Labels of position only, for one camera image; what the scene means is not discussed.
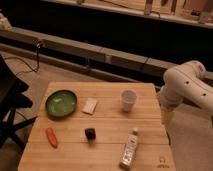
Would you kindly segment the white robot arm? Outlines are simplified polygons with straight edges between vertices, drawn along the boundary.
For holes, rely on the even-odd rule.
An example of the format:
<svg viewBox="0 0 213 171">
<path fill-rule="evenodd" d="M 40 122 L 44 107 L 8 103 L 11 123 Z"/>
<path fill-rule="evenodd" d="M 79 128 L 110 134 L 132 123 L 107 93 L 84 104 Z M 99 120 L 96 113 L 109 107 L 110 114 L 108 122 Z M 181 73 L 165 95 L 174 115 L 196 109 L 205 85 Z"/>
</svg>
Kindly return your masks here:
<svg viewBox="0 0 213 171">
<path fill-rule="evenodd" d="M 158 92 L 162 124 L 167 125 L 172 120 L 173 110 L 183 99 L 188 99 L 211 116 L 213 125 L 213 87 L 202 81 L 205 72 L 204 65 L 196 60 L 176 65 L 164 72 L 164 85 Z"/>
</svg>

